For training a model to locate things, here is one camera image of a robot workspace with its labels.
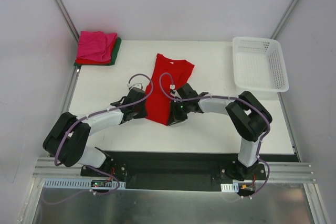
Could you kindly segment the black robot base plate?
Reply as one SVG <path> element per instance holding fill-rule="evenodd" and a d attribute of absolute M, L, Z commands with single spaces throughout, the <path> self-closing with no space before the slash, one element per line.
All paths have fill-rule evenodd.
<path fill-rule="evenodd" d="M 240 182 L 237 154 L 108 151 L 109 167 L 127 189 L 220 191 Z"/>

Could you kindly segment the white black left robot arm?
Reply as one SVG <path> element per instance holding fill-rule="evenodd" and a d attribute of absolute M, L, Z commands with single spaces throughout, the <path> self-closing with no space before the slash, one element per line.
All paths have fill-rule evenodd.
<path fill-rule="evenodd" d="M 147 116 L 145 91 L 130 88 L 126 96 L 106 109 L 88 115 L 61 114 L 43 142 L 43 149 L 55 158 L 57 165 L 81 164 L 99 176 L 114 175 L 116 164 L 103 150 L 87 146 L 88 138 L 112 126 Z"/>

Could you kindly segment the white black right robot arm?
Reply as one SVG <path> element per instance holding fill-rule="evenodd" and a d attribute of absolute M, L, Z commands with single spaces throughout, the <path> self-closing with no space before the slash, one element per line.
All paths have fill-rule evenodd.
<path fill-rule="evenodd" d="M 170 115 L 168 125 L 187 120 L 193 113 L 227 115 L 241 137 L 237 160 L 225 168 L 227 177 L 239 181 L 250 178 L 259 163 L 258 156 L 263 138 L 270 131 L 272 116 L 249 91 L 236 98 L 198 94 L 188 83 L 178 89 L 171 85 L 169 91 Z"/>

